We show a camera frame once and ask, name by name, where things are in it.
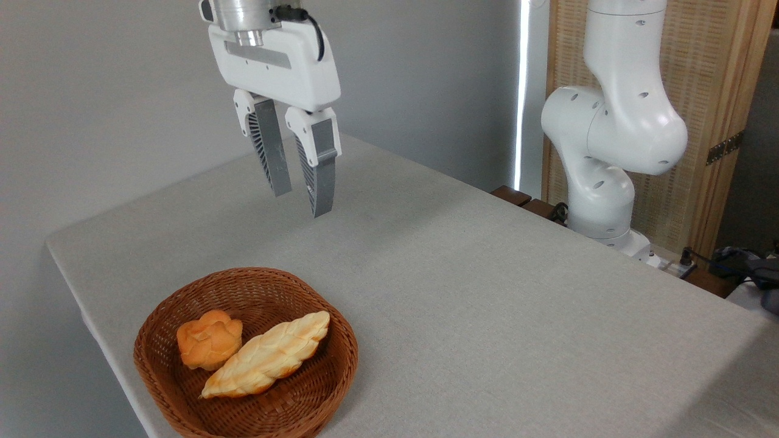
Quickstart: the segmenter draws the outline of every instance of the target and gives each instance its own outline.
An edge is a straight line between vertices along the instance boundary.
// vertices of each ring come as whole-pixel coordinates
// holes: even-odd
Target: table
[[[287,156],[295,157],[287,142]],[[324,437],[779,436],[779,325],[530,212],[343,136],[333,211],[247,156],[47,241],[143,427],[146,316],[217,270],[276,267],[350,321]]]

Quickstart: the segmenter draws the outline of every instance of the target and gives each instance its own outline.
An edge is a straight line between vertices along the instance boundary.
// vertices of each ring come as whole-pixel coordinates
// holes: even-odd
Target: black cable
[[[552,215],[549,217],[550,221],[560,221],[565,224],[568,219],[568,204],[557,203],[555,208],[552,209]]]
[[[738,270],[738,269],[734,269],[734,268],[727,267],[725,265],[719,264],[719,263],[717,263],[717,262],[715,262],[713,260],[710,260],[710,259],[708,259],[708,258],[706,258],[704,256],[701,256],[699,253],[696,253],[695,251],[693,251],[693,249],[690,248],[690,247],[684,248],[684,250],[682,251],[682,258],[685,257],[685,253],[693,254],[694,256],[696,256],[699,259],[703,260],[704,262],[708,263],[710,266],[714,266],[714,267],[718,267],[718,268],[720,268],[722,270],[730,271],[733,274],[738,274],[738,275],[741,275],[742,277],[749,277],[749,278],[752,278],[753,280],[765,281],[765,282],[771,283],[771,284],[776,283],[775,279],[768,278],[768,277],[762,277],[760,275],[755,274],[754,271],[753,272],[746,272],[746,271],[743,271],[743,270]],[[779,271],[779,270],[776,270],[774,268],[769,268],[769,267],[764,267],[762,269],[764,269],[764,270],[772,270],[772,271]]]
[[[319,45],[319,57],[316,59],[316,61],[322,61],[322,58],[325,57],[325,37],[322,35],[322,29],[319,29],[319,23],[316,22],[314,17],[308,14],[308,11],[303,8],[293,8],[290,5],[286,5],[277,7],[275,10],[273,10],[273,14],[276,15],[278,19],[283,21],[310,21],[314,26],[314,31],[316,32],[316,43]]]
[[[308,16],[308,21],[314,25],[314,31],[316,32],[316,42],[319,44],[319,57],[316,61],[319,62],[325,57],[325,37],[322,36],[322,30],[319,29],[319,23],[316,22],[314,17]]]

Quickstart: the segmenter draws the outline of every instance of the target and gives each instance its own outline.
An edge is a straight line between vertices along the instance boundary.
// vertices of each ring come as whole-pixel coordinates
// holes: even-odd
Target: bread
[[[241,348],[242,331],[243,323],[221,310],[182,324],[176,331],[182,362],[190,369],[218,369]]]
[[[314,355],[330,324],[330,314],[309,313],[253,337],[207,381],[202,398],[260,394],[297,371]]]

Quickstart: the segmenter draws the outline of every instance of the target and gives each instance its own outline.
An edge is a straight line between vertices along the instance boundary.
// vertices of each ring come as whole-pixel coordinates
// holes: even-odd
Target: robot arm
[[[559,88],[541,113],[566,171],[569,228],[642,261],[649,241],[630,229],[635,190],[624,170],[664,173],[687,144],[660,77],[665,6],[590,0],[584,60],[602,91]]]
[[[201,0],[214,57],[237,90],[235,110],[276,196],[291,191],[274,101],[289,105],[312,212],[332,209],[338,123],[330,107],[340,82],[327,36],[299,0]]]

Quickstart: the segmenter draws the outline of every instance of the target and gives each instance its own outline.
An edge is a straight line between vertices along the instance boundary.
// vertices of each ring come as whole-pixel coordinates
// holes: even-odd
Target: brown woven basket
[[[243,341],[274,325],[327,310],[330,328],[312,358],[268,391],[240,398],[198,399],[211,372],[182,363],[176,330],[221,309],[243,321]],[[349,323],[301,279],[248,267],[208,275],[176,291],[149,315],[136,338],[136,368],[171,426],[187,437],[310,437],[333,417],[357,369]]]

